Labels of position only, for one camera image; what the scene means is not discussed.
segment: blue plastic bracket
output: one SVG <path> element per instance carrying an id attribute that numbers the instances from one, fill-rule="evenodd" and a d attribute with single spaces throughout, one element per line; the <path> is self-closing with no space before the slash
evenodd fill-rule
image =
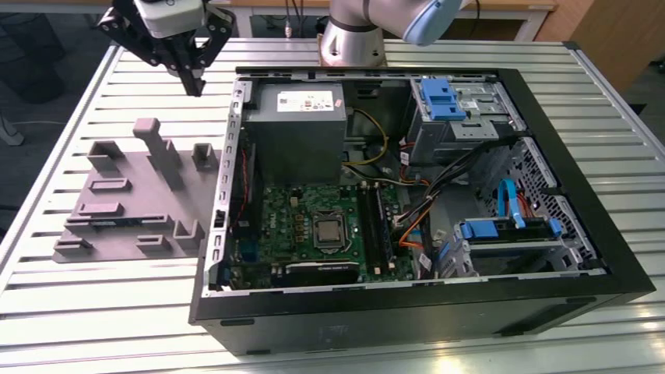
<path id="1" fill-rule="evenodd" d="M 549 227 L 551 228 L 551 234 L 554 234 L 554 237 L 559 237 L 563 229 L 561 228 L 561 222 L 558 222 L 555 218 L 549 219 Z"/>
<path id="2" fill-rule="evenodd" d="M 512 215 L 512 219 L 516 221 L 517 228 L 524 228 L 526 224 L 521 218 L 520 204 L 517 203 L 517 187 L 512 179 L 502 179 L 498 183 L 497 191 L 497 215 L 500 217 L 506 216 L 506 207 L 504 203 L 504 195 L 508 191 L 508 208 Z"/>
<path id="3" fill-rule="evenodd" d="M 432 120 L 462 121 L 466 119 L 466 112 L 457 105 L 456 91 L 450 88 L 446 79 L 422 79 L 420 87 Z"/>

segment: red cable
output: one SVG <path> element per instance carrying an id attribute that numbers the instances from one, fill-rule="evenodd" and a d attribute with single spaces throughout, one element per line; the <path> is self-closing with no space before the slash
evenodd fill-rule
<path id="1" fill-rule="evenodd" d="M 240 206 L 240 211 L 238 211 L 238 216 L 236 217 L 236 221 L 233 222 L 232 228 L 236 227 L 236 224 L 238 223 L 240 216 L 242 215 L 242 212 L 245 210 L 245 205 L 248 204 L 248 195 L 249 195 L 249 188 L 248 188 L 248 154 L 245 153 L 245 150 L 242 150 L 242 205 Z"/>

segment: floor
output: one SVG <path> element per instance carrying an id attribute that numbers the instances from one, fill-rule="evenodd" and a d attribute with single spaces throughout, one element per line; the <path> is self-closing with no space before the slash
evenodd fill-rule
<path id="1" fill-rule="evenodd" d="M 41 165 L 49 156 L 50 149 L 57 141 L 64 123 L 76 107 L 78 98 L 92 78 L 101 56 L 106 50 L 106 37 L 90 30 L 86 20 L 80 15 L 49 16 L 54 32 L 66 50 L 65 58 L 57 63 L 56 69 L 66 83 L 66 90 L 61 97 L 46 104 L 24 104 L 16 95 L 0 84 L 0 111 L 9 122 L 29 122 L 16 128 L 25 136 L 25 143 L 18 147 L 9 147 L 0 143 L 0 206 L 22 204 L 32 183 L 40 173 Z M 253 17 L 257 37 L 281 37 L 280 26 L 284 21 L 274 22 L 276 28 L 265 28 L 265 20 Z M 316 18 L 309 17 L 305 36 L 313 34 Z M 639 117 L 665 142 L 665 74 L 658 73 L 655 66 L 643 71 L 629 91 L 625 99 L 631 104 L 646 104 Z M 6 230 L 16 212 L 0 208 L 0 238 L 2 229 Z"/>

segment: black cable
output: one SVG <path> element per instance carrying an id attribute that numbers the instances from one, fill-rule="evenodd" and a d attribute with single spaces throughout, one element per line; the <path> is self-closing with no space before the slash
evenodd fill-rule
<path id="1" fill-rule="evenodd" d="M 476 27 L 478 27 L 478 22 L 480 22 L 480 0 L 476 0 L 476 20 L 474 20 L 474 25 L 470 27 L 470 33 L 468 39 L 470 39 L 470 37 L 476 32 Z"/>
<path id="2" fill-rule="evenodd" d="M 522 132 L 516 132 L 516 135 L 506 136 L 505 138 L 490 140 L 488 142 L 481 143 L 477 147 L 474 147 L 469 152 L 466 152 L 461 157 L 458 157 L 453 162 L 448 164 L 442 172 L 432 181 L 432 184 L 426 188 L 425 196 L 422 200 L 416 204 L 416 206 L 408 210 L 398 218 L 398 222 L 406 220 L 416 212 L 420 212 L 426 209 L 429 204 L 434 201 L 434 198 L 441 193 L 441 189 L 450 183 L 457 177 L 460 177 L 465 172 L 469 171 L 473 166 L 476 160 L 482 155 L 484 152 L 490 150 L 492 148 L 497 148 L 500 146 L 509 146 L 516 143 L 516 141 L 525 136 L 526 134 Z"/>
<path id="3" fill-rule="evenodd" d="M 298 23 L 302 23 L 302 19 L 300 18 L 298 6 L 296 5 L 294 0 L 290 0 L 290 4 L 293 4 L 294 15 L 296 15 L 296 17 L 298 17 Z"/>
<path id="4" fill-rule="evenodd" d="M 302 19 L 300 21 L 300 37 L 304 37 L 304 21 L 308 18 L 304 16 L 304 0 L 300 0 L 300 14 L 302 15 Z"/>

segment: metal table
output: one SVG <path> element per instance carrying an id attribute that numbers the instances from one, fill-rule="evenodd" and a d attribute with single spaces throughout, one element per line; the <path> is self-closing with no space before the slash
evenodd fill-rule
<path id="1" fill-rule="evenodd" d="M 201 98 L 110 47 L 0 247 L 0 365 L 17 372 L 218 367 L 241 372 L 571 372 L 665 367 L 665 156 L 583 54 L 561 44 L 386 42 L 390 65 L 518 68 L 658 291 L 537 336 L 236 358 L 186 324 L 196 259 L 49 260 L 90 168 L 94 139 L 124 151 L 137 117 L 176 148 L 221 144 L 236 65 L 313 65 L 314 41 L 232 40 Z"/>

